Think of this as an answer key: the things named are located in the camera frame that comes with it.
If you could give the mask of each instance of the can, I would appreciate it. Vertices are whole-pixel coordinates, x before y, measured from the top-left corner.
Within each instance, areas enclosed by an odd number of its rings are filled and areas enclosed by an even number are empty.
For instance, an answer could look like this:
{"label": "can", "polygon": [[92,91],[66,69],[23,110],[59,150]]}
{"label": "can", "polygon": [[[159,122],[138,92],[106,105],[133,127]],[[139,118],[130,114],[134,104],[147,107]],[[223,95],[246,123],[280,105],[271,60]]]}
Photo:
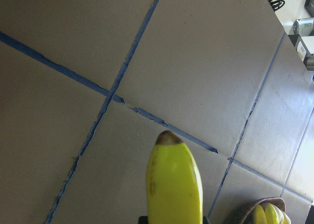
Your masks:
{"label": "can", "polygon": [[298,19],[293,23],[293,33],[310,36],[314,30],[314,18]]}

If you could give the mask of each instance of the banana tip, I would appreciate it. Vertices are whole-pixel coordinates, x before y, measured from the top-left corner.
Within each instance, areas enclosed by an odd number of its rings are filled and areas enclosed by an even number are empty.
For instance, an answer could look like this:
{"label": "banana tip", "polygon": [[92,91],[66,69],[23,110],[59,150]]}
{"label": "banana tip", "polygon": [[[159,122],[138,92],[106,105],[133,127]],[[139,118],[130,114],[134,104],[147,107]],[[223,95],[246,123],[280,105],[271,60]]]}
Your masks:
{"label": "banana tip", "polygon": [[156,144],[158,145],[175,145],[182,142],[183,141],[179,137],[169,130],[162,132],[156,140]]}

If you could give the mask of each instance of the cable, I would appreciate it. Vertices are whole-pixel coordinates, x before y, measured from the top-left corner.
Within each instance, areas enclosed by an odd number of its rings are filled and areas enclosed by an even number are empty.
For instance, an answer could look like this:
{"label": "cable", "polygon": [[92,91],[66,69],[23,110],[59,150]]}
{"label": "cable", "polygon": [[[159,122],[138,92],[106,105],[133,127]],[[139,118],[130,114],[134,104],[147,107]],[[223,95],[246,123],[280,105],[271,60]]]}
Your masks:
{"label": "cable", "polygon": [[268,2],[274,12],[282,8],[286,3],[284,0],[268,0]]}

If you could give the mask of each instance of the white label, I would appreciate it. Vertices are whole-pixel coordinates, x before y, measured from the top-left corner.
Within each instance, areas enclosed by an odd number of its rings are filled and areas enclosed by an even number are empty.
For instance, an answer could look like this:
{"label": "white label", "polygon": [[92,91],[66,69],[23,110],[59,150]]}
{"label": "white label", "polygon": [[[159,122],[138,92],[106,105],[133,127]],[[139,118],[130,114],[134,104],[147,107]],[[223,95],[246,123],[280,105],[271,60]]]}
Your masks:
{"label": "white label", "polygon": [[305,48],[303,47],[303,45],[302,45],[301,42],[299,42],[298,48],[297,48],[296,50],[297,50],[297,52],[298,52],[298,54],[299,54],[301,60],[304,61],[304,58],[305,58],[305,56],[306,56],[306,50],[305,50]]}

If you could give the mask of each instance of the basket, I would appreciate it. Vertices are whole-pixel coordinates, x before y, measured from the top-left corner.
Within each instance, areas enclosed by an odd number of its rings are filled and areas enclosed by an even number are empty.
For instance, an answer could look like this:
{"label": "basket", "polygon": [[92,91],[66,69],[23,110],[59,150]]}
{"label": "basket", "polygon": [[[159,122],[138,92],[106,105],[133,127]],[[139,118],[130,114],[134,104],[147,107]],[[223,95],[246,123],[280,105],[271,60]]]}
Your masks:
{"label": "basket", "polygon": [[247,217],[251,214],[253,209],[258,204],[263,203],[263,202],[272,203],[273,205],[277,206],[281,211],[283,212],[286,211],[285,202],[282,198],[279,198],[279,197],[263,198],[263,199],[259,199],[253,204],[248,204],[239,208],[234,214],[234,216],[232,217],[230,224],[244,224],[244,222],[246,221]]}

